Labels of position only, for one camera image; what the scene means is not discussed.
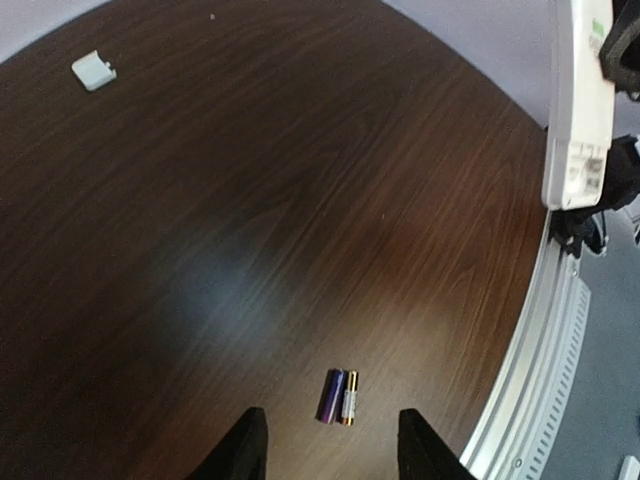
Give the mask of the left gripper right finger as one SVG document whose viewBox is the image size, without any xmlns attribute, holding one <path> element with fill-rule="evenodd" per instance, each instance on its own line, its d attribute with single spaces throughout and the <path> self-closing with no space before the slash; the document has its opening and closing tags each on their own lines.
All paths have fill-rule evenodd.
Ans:
<svg viewBox="0 0 640 480">
<path fill-rule="evenodd" d="M 399 479 L 475 480 L 416 409 L 399 413 Z"/>
</svg>

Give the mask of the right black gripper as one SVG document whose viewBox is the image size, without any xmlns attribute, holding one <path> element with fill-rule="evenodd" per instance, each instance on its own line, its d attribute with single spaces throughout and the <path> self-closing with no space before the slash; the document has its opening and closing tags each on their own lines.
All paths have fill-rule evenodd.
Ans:
<svg viewBox="0 0 640 480">
<path fill-rule="evenodd" d="M 639 0 L 613 1 L 614 20 L 599 52 L 603 77 L 639 99 Z M 607 154 L 601 210 L 619 210 L 639 195 L 639 136 L 613 140 Z"/>
</svg>

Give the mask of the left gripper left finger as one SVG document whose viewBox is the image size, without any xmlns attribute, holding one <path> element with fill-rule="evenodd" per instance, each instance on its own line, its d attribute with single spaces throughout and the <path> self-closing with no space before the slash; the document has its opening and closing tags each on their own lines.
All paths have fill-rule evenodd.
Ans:
<svg viewBox="0 0 640 480">
<path fill-rule="evenodd" d="M 186 479 L 266 479 L 268 426 L 263 408 L 248 408 Z"/>
</svg>

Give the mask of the white remote control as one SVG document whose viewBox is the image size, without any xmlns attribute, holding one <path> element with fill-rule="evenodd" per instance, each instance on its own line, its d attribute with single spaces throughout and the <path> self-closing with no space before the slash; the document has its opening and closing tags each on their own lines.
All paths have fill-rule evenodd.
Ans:
<svg viewBox="0 0 640 480">
<path fill-rule="evenodd" d="M 551 101 L 543 204 L 552 211 L 596 205 L 612 143 L 615 87 L 599 52 L 613 25 L 609 1 L 548 3 L 551 20 Z"/>
</svg>

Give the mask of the gold black AAA battery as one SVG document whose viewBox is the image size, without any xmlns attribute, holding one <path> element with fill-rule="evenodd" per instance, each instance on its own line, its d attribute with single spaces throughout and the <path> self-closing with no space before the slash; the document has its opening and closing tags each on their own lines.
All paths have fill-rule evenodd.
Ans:
<svg viewBox="0 0 640 480">
<path fill-rule="evenodd" d="M 342 397 L 342 409 L 340 413 L 340 423 L 351 426 L 356 416 L 356 403 L 358 392 L 359 372 L 350 370 L 346 375 L 346 382 Z"/>
</svg>

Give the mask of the purple AAA battery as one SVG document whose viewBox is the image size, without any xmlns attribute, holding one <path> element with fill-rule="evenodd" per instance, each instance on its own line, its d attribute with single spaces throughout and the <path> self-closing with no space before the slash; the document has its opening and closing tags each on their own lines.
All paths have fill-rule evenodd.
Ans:
<svg viewBox="0 0 640 480">
<path fill-rule="evenodd" d="M 347 371 L 344 369 L 330 369 L 327 372 L 316 411 L 319 422 L 332 424 L 336 420 L 341 411 L 346 379 Z"/>
</svg>

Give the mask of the white battery cover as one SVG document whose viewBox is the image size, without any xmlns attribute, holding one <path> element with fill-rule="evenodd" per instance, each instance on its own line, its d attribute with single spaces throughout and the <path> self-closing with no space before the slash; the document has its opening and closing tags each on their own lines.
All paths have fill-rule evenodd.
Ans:
<svg viewBox="0 0 640 480">
<path fill-rule="evenodd" d="M 117 78 L 116 70 L 100 57 L 97 50 L 74 61 L 71 71 L 88 92 L 94 92 Z"/>
</svg>

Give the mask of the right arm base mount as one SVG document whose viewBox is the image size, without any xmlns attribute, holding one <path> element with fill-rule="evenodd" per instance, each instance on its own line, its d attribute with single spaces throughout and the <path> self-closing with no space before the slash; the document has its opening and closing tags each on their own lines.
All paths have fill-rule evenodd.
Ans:
<svg viewBox="0 0 640 480">
<path fill-rule="evenodd" d="M 561 250 L 579 260 L 583 249 L 599 257 L 607 252 L 608 234 L 603 211 L 584 214 L 578 210 L 557 210 L 551 213 L 549 239 Z"/>
</svg>

